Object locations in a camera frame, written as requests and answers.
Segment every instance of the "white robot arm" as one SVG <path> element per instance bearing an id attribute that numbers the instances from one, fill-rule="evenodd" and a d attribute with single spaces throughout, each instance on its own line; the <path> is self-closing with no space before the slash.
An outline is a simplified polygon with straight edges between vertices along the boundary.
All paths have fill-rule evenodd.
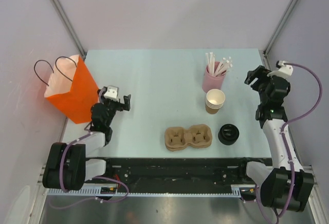
<path id="1" fill-rule="evenodd" d="M 314 185 L 312 174 L 305 173 L 295 154 L 288 125 L 284 127 L 284 135 L 291 153 L 291 160 L 282 137 L 282 127 L 287 122 L 283 99 L 290 92 L 290 83 L 287 78 L 291 76 L 293 67 L 286 62 L 277 62 L 278 70 L 270 71 L 259 66 L 254 71 L 249 71 L 246 84 L 251 84 L 252 89 L 260 95 L 261 104 L 256 111 L 256 120 L 259 120 L 263 129 L 272 156 L 273 169 L 270 171 L 264 164 L 251 161 L 247 163 L 246 174 L 261 189 L 261 202 L 263 206 L 283 209 L 286 202 L 288 210 L 303 211 L 310 192 Z M 293 194 L 289 197 L 292 168 L 294 167 Z"/>

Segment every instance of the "paper cup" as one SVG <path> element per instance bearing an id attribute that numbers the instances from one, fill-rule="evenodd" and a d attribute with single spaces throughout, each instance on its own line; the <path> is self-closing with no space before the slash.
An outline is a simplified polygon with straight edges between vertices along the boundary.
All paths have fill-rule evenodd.
<path id="1" fill-rule="evenodd" d="M 215 114 L 223 106 L 225 94 L 220 89 L 211 89 L 206 95 L 206 111 Z"/>

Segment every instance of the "light blue table surface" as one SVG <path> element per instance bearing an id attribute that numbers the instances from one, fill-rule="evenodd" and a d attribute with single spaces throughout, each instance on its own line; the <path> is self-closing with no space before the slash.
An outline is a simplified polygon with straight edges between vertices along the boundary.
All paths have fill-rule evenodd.
<path id="1" fill-rule="evenodd" d="M 205 110 L 202 90 L 206 52 L 217 59 L 232 57 L 222 91 L 224 106 L 215 115 Z M 262 64 L 257 49 L 179 49 L 179 50 L 90 50 L 86 65 L 96 83 L 120 88 L 119 97 L 131 94 L 131 110 L 117 112 L 109 145 L 93 152 L 93 157 L 141 158 L 225 158 L 270 157 L 269 146 L 255 111 L 259 95 L 244 84 L 249 70 Z M 240 130 L 234 145 L 219 142 L 217 133 L 231 123 Z M 165 147 L 165 130 L 172 126 L 189 128 L 206 124 L 213 140 L 208 148 L 171 152 Z M 67 123 L 63 141 L 84 135 L 86 124 Z"/>

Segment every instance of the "cup rim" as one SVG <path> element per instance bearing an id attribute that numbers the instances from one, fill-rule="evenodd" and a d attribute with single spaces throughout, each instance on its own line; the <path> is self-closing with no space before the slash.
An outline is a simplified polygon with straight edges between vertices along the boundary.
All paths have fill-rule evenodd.
<path id="1" fill-rule="evenodd" d="M 213 91 L 213 92 L 214 92 L 214 91 L 219 91 L 221 94 L 223 94 L 224 99 L 223 99 L 223 101 L 222 101 L 221 104 L 223 104 L 223 103 L 225 102 L 225 100 L 226 100 L 225 93 L 224 93 L 222 90 L 220 90 L 220 89 L 211 89 L 211 90 L 209 90 L 209 91 L 207 92 L 207 94 L 206 94 L 206 101 L 208 101 L 208 95 L 209 95 L 209 93 L 210 93 L 211 91 Z"/>
<path id="2" fill-rule="evenodd" d="M 209 105 L 209 106 L 213 106 L 213 107 L 220 107 L 223 105 L 223 103 L 221 104 L 212 104 L 211 102 L 209 102 L 208 100 L 206 100 L 206 103 Z"/>
<path id="3" fill-rule="evenodd" d="M 206 102 L 206 105 L 212 109 L 220 109 L 223 106 L 223 105 L 214 106 L 212 104 L 209 104 L 208 102 Z"/>

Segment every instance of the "black bag handle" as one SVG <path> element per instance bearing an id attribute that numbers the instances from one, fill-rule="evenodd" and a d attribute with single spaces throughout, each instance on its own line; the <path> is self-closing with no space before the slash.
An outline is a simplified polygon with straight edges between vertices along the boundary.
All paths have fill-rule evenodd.
<path id="1" fill-rule="evenodd" d="M 40 78 L 40 76 L 37 74 L 37 72 L 36 72 L 36 70 L 35 70 L 35 67 L 36 67 L 37 63 L 40 62 L 40 61 L 47 62 L 48 65 L 50 66 L 52 72 L 53 72 L 53 68 L 52 68 L 51 64 L 50 64 L 48 61 L 45 61 L 45 60 L 38 60 L 38 61 L 34 64 L 34 73 L 35 73 L 35 75 L 36 75 L 36 76 L 37 76 L 37 77 L 38 77 L 43 83 L 45 83 L 47 86 L 49 86 L 49 84 L 47 84 L 45 81 L 43 81 L 43 80 Z"/>
<path id="2" fill-rule="evenodd" d="M 57 70 L 58 70 L 58 71 L 59 71 L 64 77 L 66 77 L 66 78 L 69 79 L 71 82 L 73 82 L 72 79 L 70 79 L 68 76 L 66 76 L 64 73 L 62 73 L 62 72 L 58 69 L 58 67 L 57 67 L 57 61 L 58 61 L 60 58 L 67 58 L 67 59 L 73 61 L 73 63 L 75 64 L 75 66 L 78 67 L 77 64 L 76 64 L 76 62 L 75 62 L 74 60 L 72 60 L 70 57 L 66 57 L 66 56 L 59 56 L 59 57 L 56 59 L 56 61 L 55 61 L 55 67 L 56 67 L 56 69 L 57 69 Z"/>

